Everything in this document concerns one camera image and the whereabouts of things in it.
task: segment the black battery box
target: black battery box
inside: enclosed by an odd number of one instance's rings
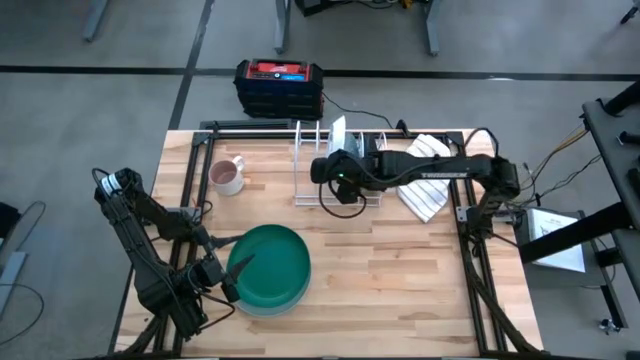
[[[244,60],[233,83],[244,112],[251,117],[319,120],[322,69],[288,60]]]

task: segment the wooden table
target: wooden table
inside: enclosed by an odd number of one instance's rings
[[[192,136],[191,131],[167,133],[152,192],[164,206],[179,206]],[[234,197],[218,197],[209,187],[207,199],[214,207],[203,223],[216,236],[241,234],[262,224],[294,229],[311,252],[312,280],[307,294],[293,311],[276,318],[255,318],[238,311],[185,343],[182,355],[478,355],[451,204],[427,224],[413,215],[392,190],[385,193],[380,208],[368,208],[352,220],[334,218],[321,208],[295,207],[293,143],[216,140],[214,162],[237,155],[245,158],[246,185]],[[410,141],[389,143],[391,148],[405,149]],[[489,139],[481,134],[473,138],[467,150],[470,155],[493,152]],[[193,202],[203,157],[196,167]],[[303,155],[302,168],[309,168],[311,157],[311,152]],[[311,186],[308,176],[304,178],[308,183],[305,186]],[[464,186],[459,188],[465,198]],[[479,198],[482,188],[475,186],[475,191]],[[515,241],[507,225],[496,224],[494,231]],[[170,243],[161,240],[154,244],[160,256],[168,259]],[[527,340],[542,348],[517,249],[496,240],[488,241],[487,247],[500,305]],[[229,250],[218,251],[223,262]],[[219,288],[214,293],[222,296]],[[207,301],[205,310],[210,319],[227,311]],[[482,313],[492,348],[486,308]],[[132,343],[150,318],[130,284],[116,350]],[[168,346],[173,334],[170,327]]]

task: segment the gray floor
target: gray floor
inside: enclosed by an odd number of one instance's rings
[[[0,64],[184,66],[204,0],[112,0],[93,44],[81,41],[85,1],[0,2]],[[348,5],[310,18],[292,11],[287,57],[326,68],[438,71],[640,73],[640,19],[617,21],[625,0],[471,0],[444,2],[442,53],[424,53],[418,13]],[[199,67],[232,67],[275,57],[271,1],[218,0]],[[92,199],[94,166],[139,171],[153,182],[181,77],[0,74],[0,201],[48,209],[25,244],[20,282],[42,292],[42,319],[0,347],[3,359],[67,359],[104,353],[125,287],[128,261]],[[232,79],[196,77],[181,129],[203,120],[246,119]],[[627,83],[325,79],[344,107],[384,113],[411,127],[487,126],[504,156],[537,164],[579,124],[582,102]],[[327,105],[323,124],[339,112]],[[384,124],[348,116],[350,126]],[[590,138],[561,153],[540,178],[544,189],[596,153]],[[617,201],[602,164],[545,198],[557,210],[587,213]],[[23,233],[20,229],[16,236]],[[616,289],[630,323],[606,336],[602,295],[586,289],[531,289],[545,348],[554,354],[623,359],[640,349],[640,304],[620,267]],[[17,290],[0,322],[0,340],[35,315],[33,296]]]

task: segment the dish rack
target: dish rack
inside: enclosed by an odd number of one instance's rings
[[[315,131],[301,131],[301,123],[296,123],[295,146],[293,150],[293,185],[294,204],[296,206],[320,206],[318,190],[319,186],[313,184],[309,177],[311,162],[318,157],[324,157],[327,149],[327,139],[323,139],[320,134],[320,122],[316,122]],[[364,133],[354,134],[356,140],[362,148],[364,143]],[[387,137],[382,132],[376,139],[378,150],[387,148]],[[322,202],[325,206],[362,206],[363,200],[358,198],[355,204],[343,205],[329,190],[328,184],[322,185]],[[380,207],[382,203],[382,192],[363,190],[362,195],[367,199],[367,207]]]

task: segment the green bowl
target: green bowl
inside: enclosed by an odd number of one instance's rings
[[[291,310],[311,280],[311,258],[304,240],[280,225],[253,228],[231,250],[227,271],[252,254],[255,257],[238,277],[238,308],[265,317]]]

